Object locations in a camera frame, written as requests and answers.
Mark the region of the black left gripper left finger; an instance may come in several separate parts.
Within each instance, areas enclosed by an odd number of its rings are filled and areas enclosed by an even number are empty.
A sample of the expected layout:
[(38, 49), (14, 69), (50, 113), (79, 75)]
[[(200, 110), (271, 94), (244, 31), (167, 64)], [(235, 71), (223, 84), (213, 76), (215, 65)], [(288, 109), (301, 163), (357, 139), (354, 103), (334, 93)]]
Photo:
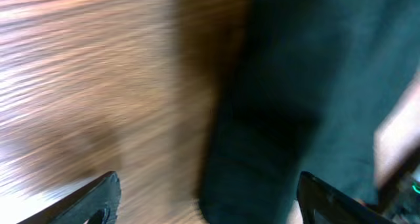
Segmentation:
[(120, 200), (119, 177), (108, 171), (18, 224), (115, 224)]

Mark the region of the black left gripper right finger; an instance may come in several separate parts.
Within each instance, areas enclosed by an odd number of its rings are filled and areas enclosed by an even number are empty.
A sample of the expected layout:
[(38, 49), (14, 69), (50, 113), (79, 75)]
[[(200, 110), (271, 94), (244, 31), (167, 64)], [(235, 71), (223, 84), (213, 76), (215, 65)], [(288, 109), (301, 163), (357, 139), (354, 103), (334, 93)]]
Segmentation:
[(392, 224), (307, 171), (300, 174), (297, 200), (304, 224)]

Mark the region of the black shorts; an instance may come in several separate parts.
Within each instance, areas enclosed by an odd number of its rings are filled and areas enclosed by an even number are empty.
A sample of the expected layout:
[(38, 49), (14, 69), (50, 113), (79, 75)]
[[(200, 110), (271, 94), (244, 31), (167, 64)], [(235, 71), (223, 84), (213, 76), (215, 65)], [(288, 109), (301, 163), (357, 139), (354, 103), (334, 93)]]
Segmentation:
[(302, 171), (374, 203), (376, 129), (419, 64), (419, 0), (253, 0), (199, 194), (209, 223), (285, 223)]

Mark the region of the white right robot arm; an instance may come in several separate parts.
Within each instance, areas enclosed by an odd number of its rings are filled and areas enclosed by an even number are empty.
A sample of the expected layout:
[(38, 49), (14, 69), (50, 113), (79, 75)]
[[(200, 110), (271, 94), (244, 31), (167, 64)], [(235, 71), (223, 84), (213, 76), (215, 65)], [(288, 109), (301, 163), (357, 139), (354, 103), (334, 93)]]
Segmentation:
[(378, 210), (387, 208), (399, 182), (419, 163), (419, 72), (375, 132)]

